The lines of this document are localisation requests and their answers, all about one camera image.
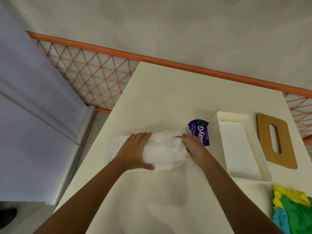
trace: person's right hand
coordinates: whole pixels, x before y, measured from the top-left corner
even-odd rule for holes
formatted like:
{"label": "person's right hand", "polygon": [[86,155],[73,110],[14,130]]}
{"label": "person's right hand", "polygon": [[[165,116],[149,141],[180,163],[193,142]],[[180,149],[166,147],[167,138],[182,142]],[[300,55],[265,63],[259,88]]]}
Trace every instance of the person's right hand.
{"label": "person's right hand", "polygon": [[193,162],[201,167],[205,163],[206,158],[211,155],[202,144],[201,140],[190,134],[183,134],[183,136],[179,137],[182,139],[182,142],[185,143]]}

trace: white rectangular tray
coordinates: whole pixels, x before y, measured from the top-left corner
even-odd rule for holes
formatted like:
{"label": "white rectangular tray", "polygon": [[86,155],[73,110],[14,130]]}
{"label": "white rectangular tray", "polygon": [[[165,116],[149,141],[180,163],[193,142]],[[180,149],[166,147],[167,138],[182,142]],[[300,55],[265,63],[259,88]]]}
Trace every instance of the white rectangular tray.
{"label": "white rectangular tray", "polygon": [[[230,121],[230,122],[240,122],[244,125],[244,129],[246,132],[246,136],[251,147],[252,153],[255,157],[256,163],[258,165],[259,171],[262,176],[262,181],[232,177],[235,182],[243,182],[243,183],[269,183],[272,181],[272,176],[270,170],[267,165],[267,161],[264,157],[261,145],[259,143],[259,139],[257,137],[257,133],[255,131],[254,125],[250,116],[245,114],[237,114],[237,113],[228,113],[228,112],[217,112],[213,119],[208,124],[208,136],[210,143],[210,152],[216,158],[216,160],[223,166],[223,168],[228,172],[226,166],[226,160],[224,155],[223,143],[220,133],[220,124],[219,121]],[[244,163],[243,159],[234,160],[237,162],[239,166],[242,166]]]}

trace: wooden board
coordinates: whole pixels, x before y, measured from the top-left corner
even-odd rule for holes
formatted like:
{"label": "wooden board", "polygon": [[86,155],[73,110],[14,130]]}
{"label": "wooden board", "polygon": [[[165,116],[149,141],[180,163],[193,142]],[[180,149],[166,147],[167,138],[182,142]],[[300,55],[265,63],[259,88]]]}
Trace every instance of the wooden board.
{"label": "wooden board", "polygon": [[[256,115],[258,138],[266,160],[288,169],[297,169],[287,122],[262,113]],[[275,127],[280,153],[273,150],[270,124]]]}

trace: purple sticker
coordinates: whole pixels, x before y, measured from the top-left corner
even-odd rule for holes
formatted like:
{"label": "purple sticker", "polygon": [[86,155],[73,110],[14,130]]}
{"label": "purple sticker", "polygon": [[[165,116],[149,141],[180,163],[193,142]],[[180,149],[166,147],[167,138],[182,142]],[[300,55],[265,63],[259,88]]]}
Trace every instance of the purple sticker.
{"label": "purple sticker", "polygon": [[193,120],[188,124],[191,134],[200,138],[201,142],[204,146],[209,146],[209,138],[208,138],[208,122],[204,120]]}

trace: white counter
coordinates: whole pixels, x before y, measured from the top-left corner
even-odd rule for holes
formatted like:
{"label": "white counter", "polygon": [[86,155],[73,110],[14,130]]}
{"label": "white counter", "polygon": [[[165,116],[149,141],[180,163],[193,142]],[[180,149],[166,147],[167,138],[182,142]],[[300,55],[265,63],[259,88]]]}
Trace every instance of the white counter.
{"label": "white counter", "polygon": [[[185,131],[193,119],[209,122],[217,111],[263,113],[287,122],[298,169],[267,162],[273,182],[312,196],[312,164],[279,91],[141,62],[77,171],[58,208],[104,166],[115,128]],[[272,191],[241,189],[267,215]],[[125,173],[108,193],[87,233],[233,233],[199,168],[188,161],[172,172]]]}

